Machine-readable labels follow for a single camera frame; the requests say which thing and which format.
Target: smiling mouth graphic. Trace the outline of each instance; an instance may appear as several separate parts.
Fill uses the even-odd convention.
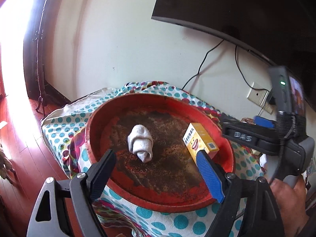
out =
[[[195,139],[194,143],[192,144],[192,149],[197,150],[198,149],[198,139]]]

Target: round red tray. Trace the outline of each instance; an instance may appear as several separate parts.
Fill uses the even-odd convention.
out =
[[[116,97],[94,112],[85,133],[89,159],[95,163],[107,149],[116,151],[107,185],[135,205],[167,213],[201,209],[215,200],[182,140],[191,122],[201,123],[218,145],[213,160],[234,172],[231,145],[210,117],[174,98],[144,93]],[[128,151],[127,136],[137,124],[147,127],[154,140],[148,163]]]

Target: television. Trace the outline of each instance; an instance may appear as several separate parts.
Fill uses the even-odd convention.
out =
[[[313,0],[156,0],[152,19],[225,39],[300,79],[316,110]]]

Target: qr code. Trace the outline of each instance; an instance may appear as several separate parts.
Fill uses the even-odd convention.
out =
[[[212,142],[209,142],[207,145],[208,145],[211,149],[215,149],[215,148],[216,148],[215,144],[212,143]]]

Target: human hand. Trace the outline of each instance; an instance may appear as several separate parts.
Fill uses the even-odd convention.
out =
[[[298,177],[293,189],[279,179],[274,179],[270,188],[279,206],[285,236],[298,235],[309,219],[305,212],[306,192],[303,177]]]

